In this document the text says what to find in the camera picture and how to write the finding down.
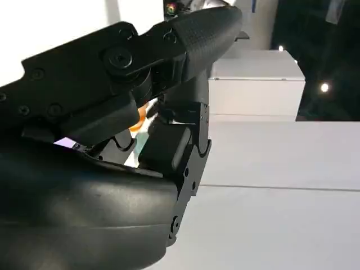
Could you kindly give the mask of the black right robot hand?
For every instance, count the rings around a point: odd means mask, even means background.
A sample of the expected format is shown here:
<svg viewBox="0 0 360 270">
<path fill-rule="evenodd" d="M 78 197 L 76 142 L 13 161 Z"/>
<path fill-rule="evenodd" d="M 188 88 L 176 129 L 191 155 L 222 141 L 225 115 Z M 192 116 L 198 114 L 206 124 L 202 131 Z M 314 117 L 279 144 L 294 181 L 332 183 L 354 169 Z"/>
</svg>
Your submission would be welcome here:
<svg viewBox="0 0 360 270">
<path fill-rule="evenodd" d="M 1 87 L 1 268 L 144 269 L 195 196 L 212 142 L 207 70 L 235 6 L 138 34 L 118 22 L 22 62 Z"/>
</svg>

